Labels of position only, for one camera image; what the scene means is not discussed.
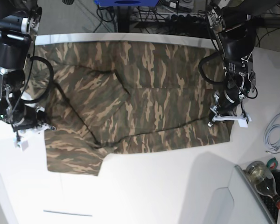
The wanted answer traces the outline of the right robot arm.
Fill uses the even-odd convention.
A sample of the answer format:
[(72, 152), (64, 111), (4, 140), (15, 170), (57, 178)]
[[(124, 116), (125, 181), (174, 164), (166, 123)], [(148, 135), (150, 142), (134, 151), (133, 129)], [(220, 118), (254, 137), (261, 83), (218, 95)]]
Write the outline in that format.
[[(29, 129), (52, 129), (47, 115), (30, 107), (47, 97), (53, 84), (54, 72), (50, 63), (35, 56), (35, 38), (42, 8), (36, 0), (0, 0), (0, 121), (10, 124), (14, 132)], [(49, 69), (49, 83), (37, 99), (21, 97), (28, 87), (30, 75), (25, 75), (27, 62), (43, 62)]]

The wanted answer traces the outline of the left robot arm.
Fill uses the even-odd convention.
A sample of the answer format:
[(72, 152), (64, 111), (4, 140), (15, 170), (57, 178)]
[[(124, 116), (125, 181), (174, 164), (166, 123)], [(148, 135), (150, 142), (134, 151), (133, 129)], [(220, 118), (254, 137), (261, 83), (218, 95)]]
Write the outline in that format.
[[(251, 15), (231, 7), (220, 8), (213, 1), (206, 1), (205, 17), (216, 51), (203, 58), (198, 69), (207, 83), (222, 87), (214, 94), (215, 104), (210, 108), (210, 120), (236, 120), (237, 106), (242, 105), (244, 99), (251, 99), (251, 93), (258, 94), (252, 61), (256, 29), (248, 23)], [(222, 60), (222, 81), (211, 80), (203, 71), (203, 66), (216, 57)]]

